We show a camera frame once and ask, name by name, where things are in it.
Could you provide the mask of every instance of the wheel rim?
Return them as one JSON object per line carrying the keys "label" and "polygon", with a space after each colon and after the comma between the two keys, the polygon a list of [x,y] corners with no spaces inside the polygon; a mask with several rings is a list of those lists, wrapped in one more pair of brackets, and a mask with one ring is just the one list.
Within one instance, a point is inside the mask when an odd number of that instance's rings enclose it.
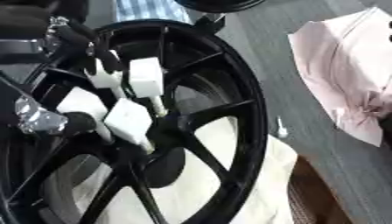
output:
{"label": "wheel rim", "polygon": [[[133,41],[132,43],[148,48],[151,46],[143,45],[143,43],[155,41],[155,44],[153,44],[157,47],[155,54],[160,58],[162,66],[168,71],[164,77],[164,102],[166,105],[170,105],[171,114],[165,119],[156,121],[158,123],[157,128],[153,129],[152,132],[170,133],[169,137],[179,138],[179,140],[177,139],[167,146],[165,143],[159,143],[159,140],[154,137],[155,134],[150,133],[154,141],[157,141],[158,148],[162,148],[162,150],[157,150],[156,153],[147,157],[135,145],[124,144],[121,141],[116,144],[117,150],[113,150],[113,146],[101,144],[99,138],[93,134],[78,136],[72,140],[61,139],[59,145],[39,161],[38,168],[34,169],[34,172],[28,176],[29,178],[23,179],[21,176],[25,174],[13,171],[10,161],[20,162],[20,155],[26,154],[27,147],[32,151],[32,142],[37,142],[35,141],[37,138],[35,137],[32,140],[31,137],[23,136],[24,145],[15,144],[16,139],[19,142],[21,141],[21,136],[16,134],[15,131],[7,129],[10,137],[4,138],[4,147],[1,152],[6,157],[3,157],[4,161],[1,161],[3,163],[0,163],[4,165],[0,178],[2,181],[0,197],[2,197],[3,204],[1,208],[5,220],[10,223],[32,223],[31,221],[34,219],[35,222],[33,223],[45,223],[42,216],[37,213],[37,210],[48,206],[40,191],[42,183],[66,161],[80,154],[87,154],[93,155],[111,166],[113,172],[109,175],[79,223],[94,223],[111,199],[125,186],[131,186],[134,189],[155,223],[166,223],[165,217],[160,213],[144,179],[144,168],[146,163],[161,158],[165,152],[176,147],[184,147],[208,165],[221,182],[220,189],[210,201],[185,223],[229,222],[241,208],[255,183],[263,162],[268,133],[263,96],[249,67],[223,41],[196,31],[187,24],[159,20],[126,22],[104,27],[100,29],[100,33],[109,36],[110,45],[119,52],[120,57],[125,61],[151,56],[143,55],[142,53],[146,52],[144,49],[138,55],[127,52],[124,47],[126,48],[129,42]],[[173,46],[176,47],[177,43],[179,43],[180,48],[188,46],[189,49],[192,49],[192,53],[186,53],[192,54],[191,59],[184,58],[185,61],[171,61],[172,58],[167,49],[170,48],[171,51],[174,51],[172,48]],[[53,64],[65,68],[69,68],[69,64],[72,64],[74,67],[75,61],[79,61],[79,58],[76,55],[72,56],[71,59],[63,58],[53,61]],[[186,79],[192,78],[193,74],[201,68],[227,72],[236,85],[236,89],[226,90],[232,102],[190,115],[181,115],[178,113],[176,103],[172,99],[172,93],[179,84],[186,85]],[[52,100],[47,100],[47,93],[50,92],[49,90],[53,90],[53,84],[56,84],[59,80],[66,80],[67,83],[77,83],[79,86],[95,91],[104,98],[105,103],[113,105],[112,97],[107,97],[106,93],[94,90],[83,78],[60,76],[59,73],[57,75],[58,77],[55,79],[53,75],[46,76],[43,83],[47,85],[39,85],[34,90],[34,95],[41,98],[47,107],[53,106],[51,105]],[[218,81],[220,78],[218,76],[214,77],[214,75],[210,76],[207,77],[210,81]],[[239,124],[237,149],[229,171],[194,135],[197,128],[226,116],[235,116]],[[38,143],[43,144],[39,146],[41,148],[43,146],[43,148],[51,148],[48,144],[53,144],[52,139],[50,141],[44,140],[39,139]]]}

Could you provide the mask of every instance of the wheel spoke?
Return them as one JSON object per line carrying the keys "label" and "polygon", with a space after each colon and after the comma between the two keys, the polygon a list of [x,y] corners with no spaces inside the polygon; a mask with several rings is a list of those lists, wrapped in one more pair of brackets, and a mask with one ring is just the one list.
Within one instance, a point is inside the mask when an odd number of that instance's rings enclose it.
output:
{"label": "wheel spoke", "polygon": [[168,31],[169,28],[166,25],[162,26],[158,43],[157,56],[159,58],[159,62],[161,63],[161,67],[163,68],[166,68],[166,34]]}
{"label": "wheel spoke", "polygon": [[86,212],[80,218],[79,224],[93,224],[100,217],[110,201],[122,189],[119,178],[112,172],[101,186]]}
{"label": "wheel spoke", "polygon": [[203,125],[225,116],[240,116],[251,109],[253,100],[229,103],[214,108],[208,108],[185,116],[186,125],[191,130],[196,130]]}
{"label": "wheel spoke", "polygon": [[13,204],[18,199],[24,199],[34,202],[41,184],[68,160],[75,157],[76,150],[68,142],[62,139],[59,145],[44,159],[38,168],[29,176],[29,178],[10,196],[9,202]]}
{"label": "wheel spoke", "polygon": [[140,167],[130,164],[129,174],[127,176],[128,177],[125,178],[130,179],[129,186],[133,188],[137,197],[139,197],[142,201],[153,222],[155,224],[167,224],[167,221],[159,210],[158,204],[155,201],[150,188],[147,186],[147,182]]}
{"label": "wheel spoke", "polygon": [[204,58],[192,61],[190,63],[184,64],[182,66],[174,67],[170,70],[165,76],[165,85],[176,85],[180,81],[182,81],[185,77],[188,77],[188,74],[194,73],[203,67],[210,67],[215,64],[217,60],[223,57],[222,52],[217,52],[211,55],[208,55]]}
{"label": "wheel spoke", "polygon": [[230,179],[228,170],[226,170],[221,162],[193,133],[184,133],[184,140],[184,146],[206,165],[208,165],[215,172],[221,182]]}

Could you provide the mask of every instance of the white block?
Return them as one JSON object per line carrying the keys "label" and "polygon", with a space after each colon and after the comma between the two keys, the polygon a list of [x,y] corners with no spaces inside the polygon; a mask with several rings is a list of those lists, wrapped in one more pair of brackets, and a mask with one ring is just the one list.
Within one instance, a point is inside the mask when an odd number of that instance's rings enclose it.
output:
{"label": "white block", "polygon": [[138,98],[162,95],[163,71],[158,58],[132,60],[129,63],[129,84]]}
{"label": "white block", "polygon": [[141,144],[152,124],[147,109],[128,99],[119,99],[104,120],[118,137],[133,144]]}
{"label": "white block", "polygon": [[[117,52],[111,50],[111,52],[118,58]],[[106,73],[103,68],[100,59],[95,60],[96,63],[96,75],[90,75],[86,72],[87,77],[96,88],[116,88],[121,85],[123,78],[122,72],[113,72],[112,74]]]}
{"label": "white block", "polygon": [[57,110],[60,113],[84,112],[96,121],[100,121],[108,113],[108,109],[96,94],[80,87],[74,87],[57,106]]}

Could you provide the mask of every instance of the white plug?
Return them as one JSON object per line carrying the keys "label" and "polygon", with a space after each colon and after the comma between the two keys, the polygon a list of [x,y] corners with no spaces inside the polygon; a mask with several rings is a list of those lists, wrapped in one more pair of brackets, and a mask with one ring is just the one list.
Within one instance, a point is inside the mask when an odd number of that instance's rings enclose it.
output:
{"label": "white plug", "polygon": [[286,138],[289,135],[289,131],[284,127],[282,118],[277,118],[277,136],[280,138]]}
{"label": "white plug", "polygon": [[146,136],[152,120],[144,106],[128,99],[119,99],[104,122],[116,136],[140,145],[147,153],[154,151],[154,146]]}
{"label": "white plug", "polygon": [[164,74],[158,58],[134,59],[129,63],[129,84],[137,98],[148,97],[157,116],[166,116],[162,102]]}
{"label": "white plug", "polygon": [[84,112],[91,115],[96,122],[96,132],[108,143],[113,142],[109,129],[103,124],[102,119],[108,113],[101,99],[80,87],[74,87],[71,92],[57,106],[60,113]]}
{"label": "white plug", "polygon": [[[118,58],[117,52],[111,52]],[[121,72],[113,72],[112,74],[106,73],[103,68],[102,62],[99,59],[95,60],[96,75],[90,75],[86,72],[87,77],[95,88],[110,88],[117,99],[127,98],[125,92],[121,88],[121,81],[123,74]]]}

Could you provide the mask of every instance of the black plastic part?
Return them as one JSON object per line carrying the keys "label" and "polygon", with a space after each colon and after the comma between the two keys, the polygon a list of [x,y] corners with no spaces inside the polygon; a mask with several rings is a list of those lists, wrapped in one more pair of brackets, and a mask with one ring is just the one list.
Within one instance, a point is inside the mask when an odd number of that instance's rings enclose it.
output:
{"label": "black plastic part", "polygon": [[225,13],[235,11],[245,11],[266,0],[175,0],[186,8],[210,12]]}
{"label": "black plastic part", "polygon": [[89,114],[70,112],[64,115],[68,118],[68,123],[61,133],[64,137],[74,137],[96,129],[95,119]]}
{"label": "black plastic part", "polygon": [[211,21],[211,19],[207,16],[203,16],[199,18],[194,26],[198,29],[201,29],[204,32],[210,32],[215,34],[219,32],[226,24],[226,17],[222,17],[217,21]]}
{"label": "black plastic part", "polygon": [[144,173],[149,187],[161,188],[171,185],[177,180],[185,165],[185,150],[182,148],[171,150],[145,168]]}

